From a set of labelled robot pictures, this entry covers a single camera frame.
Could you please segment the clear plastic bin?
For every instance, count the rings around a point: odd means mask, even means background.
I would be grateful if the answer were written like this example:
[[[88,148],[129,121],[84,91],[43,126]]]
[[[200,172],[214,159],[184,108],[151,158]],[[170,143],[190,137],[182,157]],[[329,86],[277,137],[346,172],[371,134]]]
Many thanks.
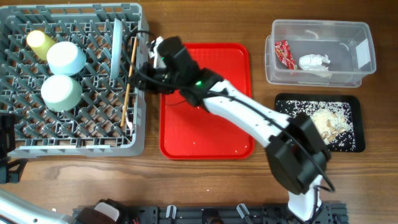
[[[275,42],[286,40],[296,70],[289,70],[275,53]],[[323,78],[299,67],[304,55],[327,55],[332,76]],[[278,19],[265,46],[266,79],[275,85],[333,86],[356,88],[376,71],[376,55],[365,22]]]

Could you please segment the grey dishwasher rack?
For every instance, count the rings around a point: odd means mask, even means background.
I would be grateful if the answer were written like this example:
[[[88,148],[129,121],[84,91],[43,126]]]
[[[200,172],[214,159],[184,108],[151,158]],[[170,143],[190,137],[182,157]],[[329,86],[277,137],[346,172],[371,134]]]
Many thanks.
[[[119,76],[110,80],[114,20],[123,27]],[[83,93],[71,110],[49,110],[40,89],[50,77],[46,61],[27,44],[41,30],[57,42],[74,43],[86,55],[74,75]],[[1,8],[1,111],[13,113],[15,158],[42,156],[136,156],[144,150],[146,102],[143,91],[130,88],[121,128],[131,51],[137,37],[135,63],[147,62],[149,25],[137,3],[3,6]],[[134,133],[126,126],[133,123]]]

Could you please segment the light blue small bowl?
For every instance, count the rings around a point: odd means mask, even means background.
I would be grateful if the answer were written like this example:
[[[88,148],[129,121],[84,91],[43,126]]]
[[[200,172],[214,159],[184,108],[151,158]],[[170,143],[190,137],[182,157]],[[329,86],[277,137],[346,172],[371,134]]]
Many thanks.
[[[47,62],[54,75],[72,76],[83,69],[86,55],[72,42],[59,42],[47,52]]]

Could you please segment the rice and food scraps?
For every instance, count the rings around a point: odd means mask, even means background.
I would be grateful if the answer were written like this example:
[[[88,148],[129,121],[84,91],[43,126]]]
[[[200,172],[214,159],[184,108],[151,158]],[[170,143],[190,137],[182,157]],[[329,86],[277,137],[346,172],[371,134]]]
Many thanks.
[[[293,118],[300,113],[309,116],[330,151],[356,151],[352,110],[349,103],[277,100],[275,108]]]

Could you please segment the red snack wrapper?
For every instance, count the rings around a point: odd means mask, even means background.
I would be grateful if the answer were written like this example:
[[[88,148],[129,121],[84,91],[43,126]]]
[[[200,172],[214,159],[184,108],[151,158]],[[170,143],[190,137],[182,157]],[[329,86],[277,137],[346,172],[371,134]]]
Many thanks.
[[[286,40],[280,40],[275,42],[275,53],[278,59],[289,69],[296,70],[297,64],[293,59],[292,53],[290,51],[290,46]]]

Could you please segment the black plastic tray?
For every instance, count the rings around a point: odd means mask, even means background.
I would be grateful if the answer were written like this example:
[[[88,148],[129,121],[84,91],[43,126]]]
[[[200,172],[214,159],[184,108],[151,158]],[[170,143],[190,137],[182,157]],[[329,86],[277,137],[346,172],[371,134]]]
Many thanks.
[[[327,101],[349,103],[352,110],[354,138],[356,140],[355,152],[363,152],[365,150],[366,143],[364,139],[361,105],[357,97],[352,95],[310,95],[298,93],[280,93],[276,96],[275,103],[277,100]]]

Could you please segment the white plastic fork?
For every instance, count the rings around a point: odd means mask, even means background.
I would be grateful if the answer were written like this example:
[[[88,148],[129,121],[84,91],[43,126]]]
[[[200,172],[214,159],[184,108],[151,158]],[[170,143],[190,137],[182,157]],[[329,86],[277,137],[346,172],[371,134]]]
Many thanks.
[[[130,133],[133,134],[134,133],[134,126],[133,126],[133,123],[130,122],[128,119],[126,120],[126,126],[130,130]]]

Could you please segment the wooden chopstick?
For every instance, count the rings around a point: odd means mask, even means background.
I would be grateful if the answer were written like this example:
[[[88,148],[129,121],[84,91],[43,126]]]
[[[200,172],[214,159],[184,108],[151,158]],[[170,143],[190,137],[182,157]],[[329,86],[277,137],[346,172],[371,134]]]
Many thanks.
[[[134,42],[133,42],[133,45],[132,45],[132,54],[131,54],[129,74],[128,74],[127,79],[130,78],[132,76],[132,74],[133,74],[134,62],[135,62],[135,57],[136,57],[136,47],[137,47],[137,37],[134,38]],[[121,128],[124,126],[125,119],[126,119],[126,111],[127,111],[128,101],[129,101],[130,87],[131,87],[130,83],[127,80],[126,94],[125,94],[125,97],[124,97],[124,104],[123,104],[123,113],[122,113],[121,124],[120,124]]]

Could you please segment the white napkin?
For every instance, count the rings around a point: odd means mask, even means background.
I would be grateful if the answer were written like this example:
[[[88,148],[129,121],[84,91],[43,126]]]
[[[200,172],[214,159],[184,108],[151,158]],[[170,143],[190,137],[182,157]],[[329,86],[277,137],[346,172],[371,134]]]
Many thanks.
[[[319,77],[330,78],[332,74],[328,73],[327,67],[330,62],[327,55],[310,54],[300,57],[298,64],[302,70],[312,71],[314,75]]]

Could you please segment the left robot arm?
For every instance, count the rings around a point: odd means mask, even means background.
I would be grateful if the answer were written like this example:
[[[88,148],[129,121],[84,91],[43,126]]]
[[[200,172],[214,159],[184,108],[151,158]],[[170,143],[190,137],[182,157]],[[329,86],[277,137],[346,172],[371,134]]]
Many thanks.
[[[1,113],[1,183],[17,184],[28,160],[12,160],[9,153],[16,149],[15,127],[17,116]],[[95,207],[86,207],[73,218],[40,208],[5,190],[1,190],[1,221],[4,223],[112,223],[116,224],[121,212],[106,202]]]

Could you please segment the red plastic tray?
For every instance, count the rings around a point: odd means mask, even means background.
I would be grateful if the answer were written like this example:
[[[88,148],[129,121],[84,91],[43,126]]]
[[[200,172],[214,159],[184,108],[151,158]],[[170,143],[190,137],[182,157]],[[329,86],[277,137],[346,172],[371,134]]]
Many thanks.
[[[251,96],[249,53],[239,43],[187,43],[187,50],[201,67],[229,80]],[[244,159],[255,140],[233,123],[200,107],[192,107],[175,92],[160,97],[159,147],[173,160]]]

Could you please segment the light blue plate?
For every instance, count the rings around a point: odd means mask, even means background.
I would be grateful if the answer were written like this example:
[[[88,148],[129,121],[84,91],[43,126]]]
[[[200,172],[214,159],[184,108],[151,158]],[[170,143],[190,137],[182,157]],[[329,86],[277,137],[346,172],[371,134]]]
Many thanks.
[[[111,52],[111,68],[110,68],[110,80],[114,80],[119,76],[119,67],[121,63],[121,51],[123,44],[123,27],[119,19],[114,20],[113,27],[113,41],[112,41],[112,52]]]

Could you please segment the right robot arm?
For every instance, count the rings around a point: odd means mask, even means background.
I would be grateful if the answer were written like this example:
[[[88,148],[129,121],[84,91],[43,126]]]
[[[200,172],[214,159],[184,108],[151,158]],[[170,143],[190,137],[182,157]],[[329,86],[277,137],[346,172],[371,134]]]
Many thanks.
[[[153,63],[131,65],[128,83],[143,91],[178,91],[193,106],[233,123],[266,151],[272,175],[289,192],[287,208],[300,223],[311,223],[322,205],[321,182],[335,188],[327,175],[331,154],[311,118],[291,117],[254,101],[216,72],[201,68],[180,37],[158,38],[151,49]]]

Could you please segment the yellow plastic cup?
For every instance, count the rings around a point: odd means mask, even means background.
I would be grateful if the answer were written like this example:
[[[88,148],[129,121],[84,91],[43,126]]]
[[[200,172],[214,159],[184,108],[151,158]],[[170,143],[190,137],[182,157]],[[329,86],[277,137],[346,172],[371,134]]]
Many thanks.
[[[27,44],[39,59],[46,60],[47,52],[56,44],[56,41],[41,30],[33,30],[27,35]]]

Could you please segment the green bowl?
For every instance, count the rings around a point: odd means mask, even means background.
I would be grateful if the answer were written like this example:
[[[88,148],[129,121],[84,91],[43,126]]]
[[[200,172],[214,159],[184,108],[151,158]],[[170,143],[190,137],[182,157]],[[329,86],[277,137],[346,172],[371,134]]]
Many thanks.
[[[81,85],[66,75],[52,75],[40,89],[46,107],[55,112],[73,109],[79,104],[82,93]]]

